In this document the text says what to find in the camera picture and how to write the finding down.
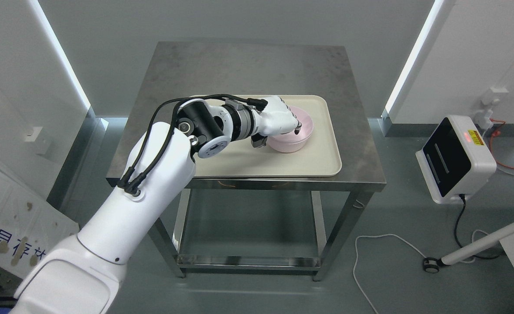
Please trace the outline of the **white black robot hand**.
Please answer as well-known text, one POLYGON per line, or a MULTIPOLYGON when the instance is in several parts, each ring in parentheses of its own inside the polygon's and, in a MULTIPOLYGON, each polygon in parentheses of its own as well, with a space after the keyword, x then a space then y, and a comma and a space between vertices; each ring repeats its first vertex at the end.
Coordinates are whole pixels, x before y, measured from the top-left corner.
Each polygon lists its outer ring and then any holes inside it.
POLYGON ((251 111, 252 130, 249 132, 254 148, 264 147, 268 137, 292 131, 299 133, 301 122, 281 97, 249 98, 247 104, 254 107, 251 111))

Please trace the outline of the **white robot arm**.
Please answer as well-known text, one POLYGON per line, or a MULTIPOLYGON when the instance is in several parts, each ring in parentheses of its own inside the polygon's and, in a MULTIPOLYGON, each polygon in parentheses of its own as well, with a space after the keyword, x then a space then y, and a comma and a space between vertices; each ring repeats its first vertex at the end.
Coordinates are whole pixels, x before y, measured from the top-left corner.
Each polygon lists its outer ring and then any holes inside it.
POLYGON ((84 227, 60 241, 18 286, 12 314, 105 314, 143 237, 196 172, 231 142, 290 133, 300 122, 279 96, 175 98, 155 109, 123 175, 84 227))

